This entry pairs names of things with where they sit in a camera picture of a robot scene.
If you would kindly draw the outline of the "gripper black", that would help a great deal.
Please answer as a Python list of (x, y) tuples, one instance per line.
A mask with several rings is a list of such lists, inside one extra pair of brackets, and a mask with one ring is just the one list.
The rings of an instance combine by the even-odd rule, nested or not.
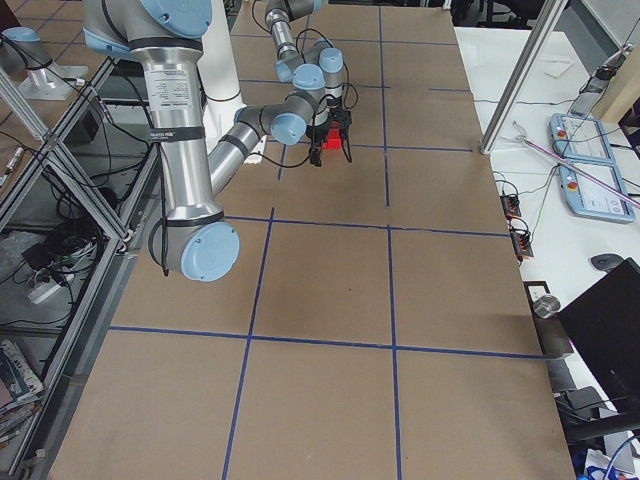
[(326, 93), (324, 95), (324, 101), (326, 103), (326, 108), (328, 110), (343, 108), (343, 98), (341, 95), (336, 96), (335, 94), (332, 94), (332, 93)]
[(309, 125), (306, 129), (306, 136), (310, 139), (309, 160), (313, 166), (322, 166), (323, 145), (327, 138), (327, 128), (325, 126)]

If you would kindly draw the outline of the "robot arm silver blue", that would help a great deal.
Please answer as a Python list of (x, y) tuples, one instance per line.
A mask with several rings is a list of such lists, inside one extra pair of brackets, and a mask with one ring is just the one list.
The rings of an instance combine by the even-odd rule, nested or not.
[(324, 1), (268, 1), (264, 22), (271, 35), (277, 60), (275, 71), (281, 82), (292, 82), (294, 71), (303, 64), (314, 64), (320, 67), (326, 81), (326, 101), (330, 108), (343, 107), (343, 90), (346, 81), (343, 54), (340, 49), (323, 34), (317, 33), (315, 43), (306, 41), (306, 49), (300, 47), (300, 32), (294, 37), (291, 23), (308, 17), (320, 10)]
[(139, 62), (152, 121), (149, 138), (163, 171), (163, 213), (149, 252), (165, 272), (201, 282), (223, 277), (240, 241), (216, 196), (265, 135), (293, 145), (320, 110), (325, 76), (320, 66), (290, 69), (294, 91), (280, 104), (247, 106), (213, 148), (206, 145), (197, 63), (213, 23), (209, 1), (86, 1), (89, 48)]

